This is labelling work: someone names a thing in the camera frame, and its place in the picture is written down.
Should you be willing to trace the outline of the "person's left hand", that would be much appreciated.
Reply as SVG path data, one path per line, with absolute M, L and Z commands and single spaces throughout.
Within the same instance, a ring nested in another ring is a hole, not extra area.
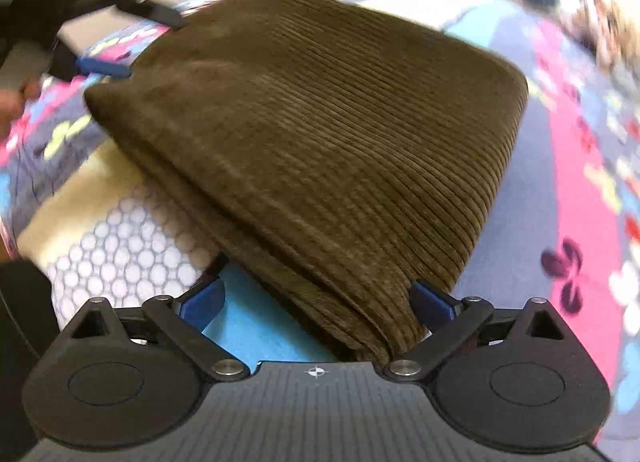
M 24 114 L 26 104 L 38 100 L 40 94 L 39 78 L 26 80 L 18 89 L 2 89 L 0 91 L 1 141 L 10 135 L 13 122 Z

